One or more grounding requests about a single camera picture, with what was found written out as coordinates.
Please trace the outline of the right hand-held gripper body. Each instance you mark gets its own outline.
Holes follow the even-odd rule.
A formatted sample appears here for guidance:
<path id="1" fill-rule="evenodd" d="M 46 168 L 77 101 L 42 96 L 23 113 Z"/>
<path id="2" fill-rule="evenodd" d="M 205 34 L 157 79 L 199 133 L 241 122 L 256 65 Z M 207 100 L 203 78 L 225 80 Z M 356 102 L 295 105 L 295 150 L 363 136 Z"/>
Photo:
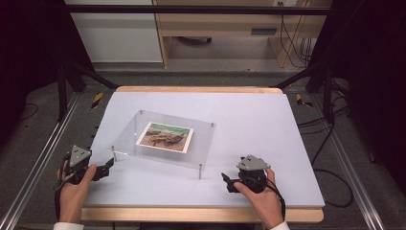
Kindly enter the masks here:
<path id="1" fill-rule="evenodd" d="M 237 168 L 240 182 L 252 192 L 259 194 L 265 190 L 267 186 L 265 170 L 269 169 L 270 165 L 264 160 L 254 155 L 247 155 L 237 163 Z"/>

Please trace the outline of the person's left hand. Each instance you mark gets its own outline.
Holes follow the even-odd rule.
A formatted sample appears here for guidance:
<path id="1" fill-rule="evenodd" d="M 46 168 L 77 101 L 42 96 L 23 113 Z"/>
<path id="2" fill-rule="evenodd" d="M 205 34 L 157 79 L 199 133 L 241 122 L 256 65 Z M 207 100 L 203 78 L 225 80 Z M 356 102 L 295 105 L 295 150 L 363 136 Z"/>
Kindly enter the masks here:
<path id="1" fill-rule="evenodd" d="M 66 183 L 60 191 L 59 222 L 79 223 L 81 209 L 87 198 L 90 182 L 96 173 L 96 166 L 91 165 L 79 184 Z"/>

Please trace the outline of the black horizontal metal bar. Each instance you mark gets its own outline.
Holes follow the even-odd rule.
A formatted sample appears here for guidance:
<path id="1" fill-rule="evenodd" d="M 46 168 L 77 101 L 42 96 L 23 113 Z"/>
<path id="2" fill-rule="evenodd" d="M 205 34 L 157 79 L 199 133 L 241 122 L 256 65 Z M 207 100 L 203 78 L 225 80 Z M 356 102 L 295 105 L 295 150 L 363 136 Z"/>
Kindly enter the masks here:
<path id="1" fill-rule="evenodd" d="M 66 5 L 68 12 L 83 13 L 183 13 L 183 14 L 269 14 L 329 15 L 330 8 L 238 7 L 238 6 L 146 6 L 146 5 Z"/>

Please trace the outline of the white cabinet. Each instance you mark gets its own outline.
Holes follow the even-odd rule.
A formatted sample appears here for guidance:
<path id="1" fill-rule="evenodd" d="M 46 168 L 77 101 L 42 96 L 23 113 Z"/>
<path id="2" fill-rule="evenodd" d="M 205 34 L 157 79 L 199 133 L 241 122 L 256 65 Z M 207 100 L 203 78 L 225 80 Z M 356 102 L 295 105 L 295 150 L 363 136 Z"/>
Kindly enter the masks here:
<path id="1" fill-rule="evenodd" d="M 72 13 L 94 63 L 161 62 L 153 13 Z"/>

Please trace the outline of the wooden table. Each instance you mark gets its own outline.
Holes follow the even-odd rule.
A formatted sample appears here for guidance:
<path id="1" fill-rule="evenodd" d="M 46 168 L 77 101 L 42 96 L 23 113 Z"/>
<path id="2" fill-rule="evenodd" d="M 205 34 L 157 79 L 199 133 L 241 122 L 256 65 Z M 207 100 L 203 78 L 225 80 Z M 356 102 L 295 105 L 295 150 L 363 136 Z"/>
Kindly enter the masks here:
<path id="1" fill-rule="evenodd" d="M 116 92 L 283 94 L 278 88 L 253 87 L 122 86 L 118 88 Z M 286 205 L 286 219 L 289 222 L 319 222 L 324 217 L 323 208 L 324 206 L 321 208 L 289 208 Z M 85 220 L 137 222 L 257 221 L 255 211 L 249 202 L 243 207 L 114 206 L 90 205 L 86 202 L 85 207 L 82 210 L 82 217 Z"/>

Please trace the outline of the black curtain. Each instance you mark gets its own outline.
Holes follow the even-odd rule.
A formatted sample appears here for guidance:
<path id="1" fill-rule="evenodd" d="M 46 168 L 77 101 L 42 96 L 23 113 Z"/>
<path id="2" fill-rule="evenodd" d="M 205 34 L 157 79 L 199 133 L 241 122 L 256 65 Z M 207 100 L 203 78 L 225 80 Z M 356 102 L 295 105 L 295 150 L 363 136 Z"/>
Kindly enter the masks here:
<path id="1" fill-rule="evenodd" d="M 406 0 L 332 0 L 323 49 L 342 27 L 333 76 L 348 81 L 350 104 L 371 151 L 406 193 Z"/>
<path id="2" fill-rule="evenodd" d="M 51 10 L 65 0 L 0 0 L 0 146 L 11 136 L 28 95 L 56 81 L 60 63 L 40 31 L 48 29 L 62 53 L 93 68 L 70 13 Z"/>

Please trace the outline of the aluminium floor rail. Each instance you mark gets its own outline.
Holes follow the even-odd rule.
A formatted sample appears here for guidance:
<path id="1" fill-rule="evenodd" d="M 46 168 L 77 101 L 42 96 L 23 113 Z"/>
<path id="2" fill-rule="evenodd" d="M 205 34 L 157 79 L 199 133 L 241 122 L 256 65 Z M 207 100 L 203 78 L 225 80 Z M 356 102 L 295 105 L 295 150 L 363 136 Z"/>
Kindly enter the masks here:
<path id="1" fill-rule="evenodd" d="M 344 104 L 344 97 L 337 96 L 331 101 L 327 101 L 327 104 L 324 104 L 320 95 L 311 95 L 310 99 L 314 102 L 318 114 L 322 116 L 322 124 L 326 134 L 324 143 L 319 147 L 317 153 L 322 150 L 325 144 L 331 147 L 340 166 L 341 175 L 343 175 L 339 179 L 343 181 L 351 194 L 351 201 L 348 202 L 347 207 L 355 205 L 358 208 L 369 230 L 385 230 L 381 217 L 376 211 L 359 174 L 350 162 L 338 134 L 334 130 L 335 118 L 343 114 L 344 110 L 349 110 L 348 106 Z"/>
<path id="2" fill-rule="evenodd" d="M 21 217 L 28 201 L 30 200 L 36 185 L 44 172 L 50 158 L 52 157 L 55 148 L 67 127 L 72 114 L 74 113 L 80 93 L 73 93 L 73 96 L 68 103 L 67 112 L 62 116 L 62 119 L 56 123 L 50 137 L 48 138 L 41 153 L 37 157 L 30 173 L 26 177 L 24 184 L 16 195 L 11 207 L 7 213 L 0 219 L 0 230 L 13 230 L 14 226 Z"/>

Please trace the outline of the black metal stand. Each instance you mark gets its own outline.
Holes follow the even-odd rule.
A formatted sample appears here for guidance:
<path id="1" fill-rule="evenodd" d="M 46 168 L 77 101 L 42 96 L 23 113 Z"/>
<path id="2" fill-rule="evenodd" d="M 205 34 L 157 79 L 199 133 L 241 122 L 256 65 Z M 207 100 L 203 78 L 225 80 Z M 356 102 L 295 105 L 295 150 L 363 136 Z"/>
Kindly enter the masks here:
<path id="1" fill-rule="evenodd" d="M 295 74 L 293 77 L 290 77 L 287 80 L 284 80 L 280 83 L 274 85 L 274 88 L 284 89 L 288 85 L 296 82 L 305 77 L 310 77 L 305 90 L 308 93 L 315 93 L 320 89 L 321 86 L 324 87 L 323 91 L 323 110 L 322 114 L 325 116 L 327 121 L 333 123 L 333 112 L 331 105 L 331 91 L 332 91 L 332 72 L 327 64 L 316 62 L 305 68 L 303 71 Z"/>
<path id="2" fill-rule="evenodd" d="M 57 69 L 57 89 L 58 89 L 58 103 L 59 103 L 59 114 L 58 121 L 60 122 L 66 115 L 68 109 L 67 103 L 67 93 L 66 93 L 66 82 L 69 82 L 75 92 L 82 92 L 85 89 L 85 83 L 81 76 L 87 76 L 94 81 L 101 83 L 102 85 L 117 89 L 118 84 L 107 80 L 97 74 L 94 70 L 90 70 L 77 62 L 68 62 L 61 64 Z"/>

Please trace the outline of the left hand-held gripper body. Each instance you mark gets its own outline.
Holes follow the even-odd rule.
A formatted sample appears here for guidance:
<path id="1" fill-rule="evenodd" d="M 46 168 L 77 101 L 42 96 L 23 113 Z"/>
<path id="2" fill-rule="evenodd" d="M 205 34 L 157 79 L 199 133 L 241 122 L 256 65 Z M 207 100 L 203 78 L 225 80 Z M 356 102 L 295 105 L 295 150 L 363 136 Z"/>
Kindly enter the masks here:
<path id="1" fill-rule="evenodd" d="M 73 146 L 62 161 L 62 183 L 79 184 L 88 169 L 92 151 Z"/>

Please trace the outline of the clear acrylic photo frame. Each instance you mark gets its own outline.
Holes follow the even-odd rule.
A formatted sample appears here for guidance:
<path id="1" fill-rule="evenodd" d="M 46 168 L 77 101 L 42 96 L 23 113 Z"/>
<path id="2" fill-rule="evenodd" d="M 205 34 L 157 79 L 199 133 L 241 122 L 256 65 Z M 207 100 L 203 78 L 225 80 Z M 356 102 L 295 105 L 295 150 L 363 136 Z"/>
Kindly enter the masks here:
<path id="1" fill-rule="evenodd" d="M 193 128 L 194 133 L 188 151 L 179 153 L 137 146 L 137 139 L 149 122 Z M 139 110 L 111 144 L 111 148 L 116 153 L 196 169 L 202 172 L 205 170 L 211 151 L 214 131 L 215 123 Z"/>

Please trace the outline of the photo card with white border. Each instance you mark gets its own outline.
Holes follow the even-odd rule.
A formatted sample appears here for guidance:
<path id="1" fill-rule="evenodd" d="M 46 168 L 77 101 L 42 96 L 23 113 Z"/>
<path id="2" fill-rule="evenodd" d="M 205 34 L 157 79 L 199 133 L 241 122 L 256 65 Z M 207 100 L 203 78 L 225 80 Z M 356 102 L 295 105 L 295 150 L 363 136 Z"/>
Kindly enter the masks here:
<path id="1" fill-rule="evenodd" d="M 149 122 L 138 137 L 136 145 L 179 153 L 188 151 L 194 129 Z"/>

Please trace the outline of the light wooden desk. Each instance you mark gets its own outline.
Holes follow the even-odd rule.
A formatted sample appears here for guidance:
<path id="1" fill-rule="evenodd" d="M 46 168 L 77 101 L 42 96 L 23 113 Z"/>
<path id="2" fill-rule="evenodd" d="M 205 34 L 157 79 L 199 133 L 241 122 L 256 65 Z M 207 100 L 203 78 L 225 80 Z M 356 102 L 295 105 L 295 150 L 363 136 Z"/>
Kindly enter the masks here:
<path id="1" fill-rule="evenodd" d="M 238 6 L 328 8 L 333 0 L 151 0 L 155 6 Z M 318 38 L 326 18 L 323 15 L 183 14 L 157 13 L 162 51 L 169 52 L 172 37 L 262 36 L 269 39 L 278 65 L 283 68 L 293 57 L 298 39 Z"/>

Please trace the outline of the person's right hand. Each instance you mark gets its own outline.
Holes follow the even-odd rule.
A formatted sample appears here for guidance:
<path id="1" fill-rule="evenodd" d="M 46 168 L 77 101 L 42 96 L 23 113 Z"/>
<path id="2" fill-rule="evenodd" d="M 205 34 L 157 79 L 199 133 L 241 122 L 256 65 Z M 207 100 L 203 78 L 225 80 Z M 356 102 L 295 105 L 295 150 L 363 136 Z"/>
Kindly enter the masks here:
<path id="1" fill-rule="evenodd" d="M 267 230 L 284 222 L 280 198 L 269 188 L 266 188 L 260 194 L 256 194 L 242 184 L 242 190 L 240 193 L 250 201 L 259 219 Z"/>

